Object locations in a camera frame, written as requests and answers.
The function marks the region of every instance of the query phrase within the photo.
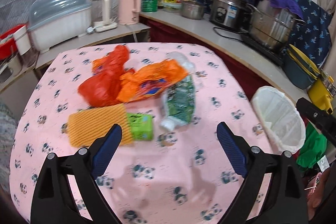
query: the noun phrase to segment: panda print tablecloth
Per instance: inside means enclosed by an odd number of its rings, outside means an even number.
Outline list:
[[[36,86],[20,120],[10,161],[10,192],[21,215],[30,220],[38,174],[48,153],[72,155],[68,116],[89,105],[77,93],[91,73],[91,62],[115,44],[63,52]],[[154,140],[119,147],[96,183],[122,223],[217,223],[236,195],[242,177],[235,174],[216,138],[221,121],[250,145],[271,152],[243,90],[222,60],[195,44],[129,43],[125,67],[136,70],[164,60],[169,52],[185,54],[196,66],[196,108],[190,125],[165,134],[160,97],[126,104],[128,112],[153,116]],[[81,215],[90,219],[74,177],[73,196]],[[268,188],[266,176],[251,211],[258,214]]]

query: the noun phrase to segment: beige curtain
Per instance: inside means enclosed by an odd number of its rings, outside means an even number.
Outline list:
[[[329,14],[335,13],[336,0],[318,0],[318,5],[320,5]],[[336,15],[333,16],[330,25],[328,26],[328,30],[330,33],[332,47],[323,69],[334,80],[336,80]]]

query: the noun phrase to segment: pink electric kettle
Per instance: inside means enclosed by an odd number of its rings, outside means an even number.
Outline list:
[[[141,0],[119,0],[119,24],[132,25],[139,22]]]

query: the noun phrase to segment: human hand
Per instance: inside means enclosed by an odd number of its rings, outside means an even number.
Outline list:
[[[309,220],[311,220],[314,217],[316,209],[318,208],[318,206],[320,206],[322,202],[324,187],[329,177],[329,174],[330,174],[330,168],[328,168],[322,173],[320,177],[320,182],[317,185],[314,193],[312,194],[312,196],[310,197],[308,201],[307,205],[308,205],[308,219]]]

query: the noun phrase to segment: red plastic container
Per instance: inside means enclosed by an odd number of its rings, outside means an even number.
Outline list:
[[[6,38],[10,34],[15,33],[17,30],[19,30],[24,25],[26,24],[19,24],[15,26],[14,28],[10,29],[9,31],[5,32],[4,34],[0,35],[0,40]],[[0,45],[0,60],[6,59],[8,56],[11,56],[12,54],[11,47],[13,47],[13,52],[17,52],[17,47],[16,47],[15,40],[13,37],[10,40],[8,40],[6,43]]]

